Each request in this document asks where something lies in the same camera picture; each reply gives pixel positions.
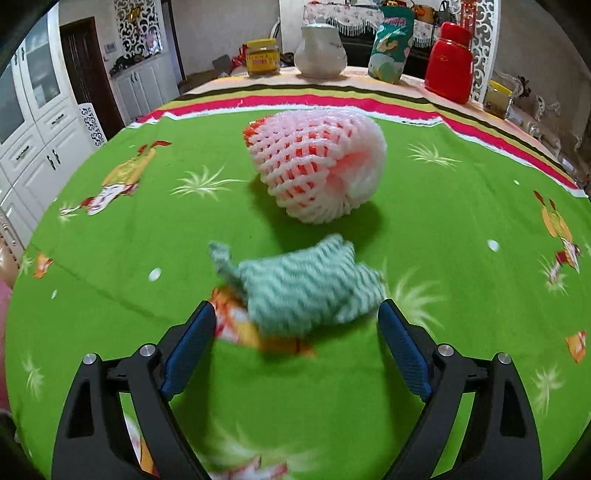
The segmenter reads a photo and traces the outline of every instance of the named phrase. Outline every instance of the wooden door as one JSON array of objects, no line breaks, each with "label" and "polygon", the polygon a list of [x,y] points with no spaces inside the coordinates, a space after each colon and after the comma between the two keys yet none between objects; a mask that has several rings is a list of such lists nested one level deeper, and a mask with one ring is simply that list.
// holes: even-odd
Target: wooden door
[{"label": "wooden door", "polygon": [[61,47],[77,103],[90,102],[107,140],[123,127],[96,36],[94,17],[60,27]]}]

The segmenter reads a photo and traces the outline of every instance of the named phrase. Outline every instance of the red bottle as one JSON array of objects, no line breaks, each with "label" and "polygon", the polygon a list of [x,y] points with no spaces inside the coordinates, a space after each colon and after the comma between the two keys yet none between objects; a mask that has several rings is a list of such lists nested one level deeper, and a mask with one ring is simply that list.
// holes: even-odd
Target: red bottle
[{"label": "red bottle", "polygon": [[425,88],[452,102],[466,103],[472,91],[471,34],[451,22],[441,26],[441,38],[429,57]]}]

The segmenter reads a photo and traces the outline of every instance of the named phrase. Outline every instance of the green striped towel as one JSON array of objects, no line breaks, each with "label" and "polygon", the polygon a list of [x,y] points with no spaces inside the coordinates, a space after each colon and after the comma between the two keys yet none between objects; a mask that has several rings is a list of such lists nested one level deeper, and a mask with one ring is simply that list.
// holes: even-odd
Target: green striped towel
[{"label": "green striped towel", "polygon": [[211,242],[209,253],[265,336],[303,337],[318,325],[351,322],[385,298],[380,273],[355,264],[355,247],[338,234],[314,247],[237,267],[227,245]]}]

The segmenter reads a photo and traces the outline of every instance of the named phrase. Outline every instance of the small jar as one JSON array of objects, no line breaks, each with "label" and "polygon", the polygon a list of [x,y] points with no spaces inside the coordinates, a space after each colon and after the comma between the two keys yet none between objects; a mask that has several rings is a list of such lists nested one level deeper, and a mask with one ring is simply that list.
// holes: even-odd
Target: small jar
[{"label": "small jar", "polygon": [[252,40],[246,46],[246,70],[251,77],[279,73],[281,63],[277,41],[274,38]]},{"label": "small jar", "polygon": [[494,80],[488,82],[486,95],[484,96],[484,111],[501,120],[507,118],[507,112],[511,105],[511,90]]}]

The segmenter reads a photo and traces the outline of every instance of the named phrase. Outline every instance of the blue gripper pad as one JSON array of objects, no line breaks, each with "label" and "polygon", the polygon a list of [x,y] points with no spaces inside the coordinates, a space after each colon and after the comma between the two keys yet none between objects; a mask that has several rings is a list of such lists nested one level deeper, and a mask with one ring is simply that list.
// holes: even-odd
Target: blue gripper pad
[{"label": "blue gripper pad", "polygon": [[427,362],[387,302],[379,307],[378,324],[408,389],[426,402],[433,393]]},{"label": "blue gripper pad", "polygon": [[216,313],[212,304],[206,305],[197,312],[189,328],[178,342],[165,364],[164,382],[160,393],[170,401],[175,395],[182,393],[193,370],[197,366],[216,325]]}]

